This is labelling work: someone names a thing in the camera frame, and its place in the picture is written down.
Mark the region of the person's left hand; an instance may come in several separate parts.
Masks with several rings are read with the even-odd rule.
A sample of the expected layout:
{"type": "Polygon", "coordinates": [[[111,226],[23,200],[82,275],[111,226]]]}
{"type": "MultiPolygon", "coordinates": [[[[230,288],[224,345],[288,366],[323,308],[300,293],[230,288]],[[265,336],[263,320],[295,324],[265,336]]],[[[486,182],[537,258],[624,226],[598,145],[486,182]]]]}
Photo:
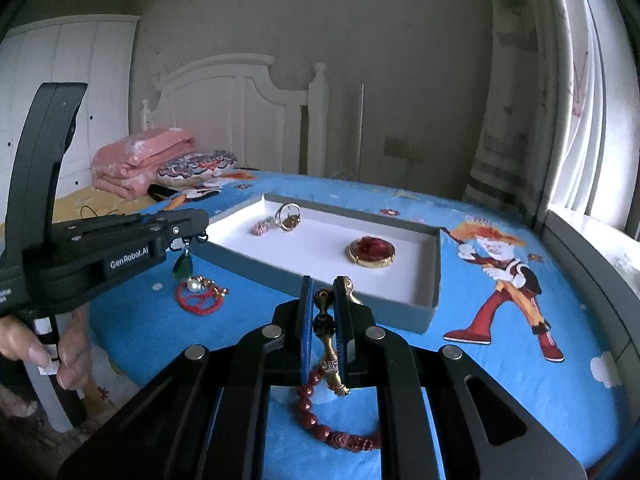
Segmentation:
{"type": "MultiPolygon", "coordinates": [[[[92,370],[89,338],[89,305],[73,310],[70,324],[58,343],[58,384],[65,390],[82,388],[92,370]]],[[[18,318],[1,319],[1,354],[12,361],[23,361],[40,367],[50,364],[50,356],[36,335],[18,318]]]]}

